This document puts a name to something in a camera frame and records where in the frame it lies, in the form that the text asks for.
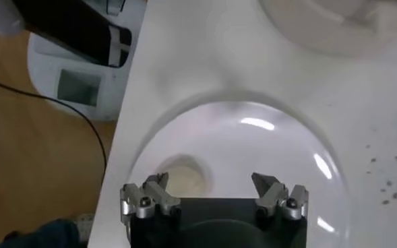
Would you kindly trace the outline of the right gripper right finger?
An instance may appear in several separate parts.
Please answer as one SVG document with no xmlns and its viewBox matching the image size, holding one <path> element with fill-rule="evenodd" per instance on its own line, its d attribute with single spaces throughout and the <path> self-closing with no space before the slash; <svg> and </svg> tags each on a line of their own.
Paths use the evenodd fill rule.
<svg viewBox="0 0 397 248">
<path fill-rule="evenodd" d="M 255 204 L 266 218 L 280 212 L 287 220 L 307 219 L 309 192 L 305 186 L 295 185 L 291 191 L 276 177 L 253 173 L 251 179 L 259 197 Z"/>
</svg>

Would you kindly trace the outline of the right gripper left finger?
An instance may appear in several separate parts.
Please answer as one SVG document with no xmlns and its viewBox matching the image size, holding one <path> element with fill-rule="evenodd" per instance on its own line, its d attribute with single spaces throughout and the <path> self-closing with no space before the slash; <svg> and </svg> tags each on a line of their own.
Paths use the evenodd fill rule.
<svg viewBox="0 0 397 248">
<path fill-rule="evenodd" d="M 128 223 L 133 217 L 152 218 L 156 214 L 177 217 L 181 213 L 181 200 L 166 192 L 169 174 L 150 175 L 140 187 L 127 183 L 120 189 L 121 222 Z"/>
</svg>

